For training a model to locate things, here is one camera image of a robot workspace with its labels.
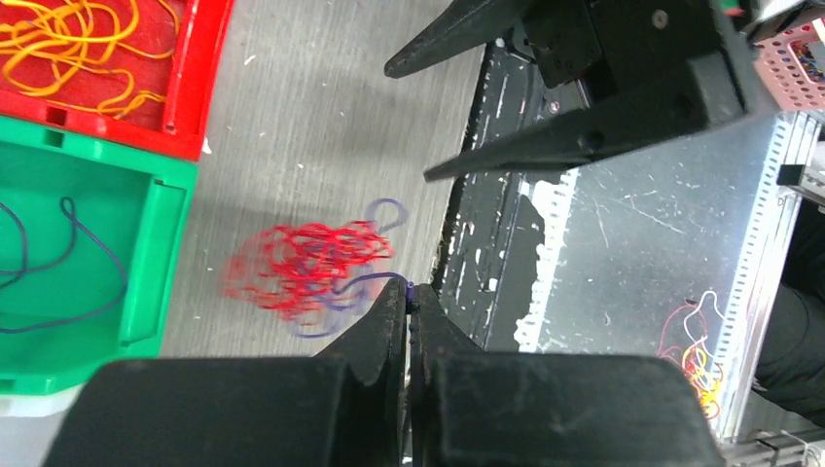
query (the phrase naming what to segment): green bin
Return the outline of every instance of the green bin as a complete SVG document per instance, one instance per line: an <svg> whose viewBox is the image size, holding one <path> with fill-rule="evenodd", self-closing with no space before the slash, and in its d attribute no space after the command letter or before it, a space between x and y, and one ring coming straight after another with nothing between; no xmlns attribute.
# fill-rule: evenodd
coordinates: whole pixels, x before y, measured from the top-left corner
<svg viewBox="0 0 825 467"><path fill-rule="evenodd" d="M86 382L103 364L156 357L197 167L137 149L0 117L0 396L47 395ZM61 211L74 203L78 222ZM19 279L8 286L2 284ZM89 313L62 325L19 330Z"/></svg>

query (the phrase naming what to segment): screw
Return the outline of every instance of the screw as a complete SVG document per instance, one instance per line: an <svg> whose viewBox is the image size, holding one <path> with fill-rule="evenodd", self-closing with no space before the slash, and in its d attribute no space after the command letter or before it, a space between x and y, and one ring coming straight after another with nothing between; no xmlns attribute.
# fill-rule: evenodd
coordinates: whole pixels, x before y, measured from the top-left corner
<svg viewBox="0 0 825 467"><path fill-rule="evenodd" d="M657 29L665 29L667 27L667 12L664 10L656 10L653 12L653 26Z"/></svg>

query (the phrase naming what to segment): person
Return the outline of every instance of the person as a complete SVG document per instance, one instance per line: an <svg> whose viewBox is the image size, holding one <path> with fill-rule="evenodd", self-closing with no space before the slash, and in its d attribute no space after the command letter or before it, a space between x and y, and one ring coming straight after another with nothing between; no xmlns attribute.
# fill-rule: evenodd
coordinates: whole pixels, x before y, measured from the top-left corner
<svg viewBox="0 0 825 467"><path fill-rule="evenodd" d="M773 304L755 389L825 427L825 214L807 200Z"/></svg>

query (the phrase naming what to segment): tangled red wire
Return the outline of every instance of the tangled red wire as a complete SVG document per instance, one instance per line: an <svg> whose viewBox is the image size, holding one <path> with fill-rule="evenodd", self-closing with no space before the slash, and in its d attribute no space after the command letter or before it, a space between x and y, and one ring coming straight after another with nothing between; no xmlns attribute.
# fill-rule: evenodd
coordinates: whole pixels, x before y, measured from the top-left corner
<svg viewBox="0 0 825 467"><path fill-rule="evenodd" d="M350 300L341 287L355 271L395 252L373 223L275 226L241 246L227 267L224 293L295 321Z"/></svg>

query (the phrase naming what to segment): gray floor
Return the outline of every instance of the gray floor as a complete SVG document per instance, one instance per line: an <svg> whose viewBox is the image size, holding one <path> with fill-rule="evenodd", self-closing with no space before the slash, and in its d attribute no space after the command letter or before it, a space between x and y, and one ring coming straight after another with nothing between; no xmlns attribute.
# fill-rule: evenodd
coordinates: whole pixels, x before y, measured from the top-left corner
<svg viewBox="0 0 825 467"><path fill-rule="evenodd" d="M481 51L401 81L382 67L447 3L236 0L164 355L323 347L220 295L234 249L273 224L339 225L375 198L396 198L411 218L390 235L389 268L428 278L450 185L425 185L421 172L459 149ZM0 466L37 465L59 420L0 418Z"/></svg>

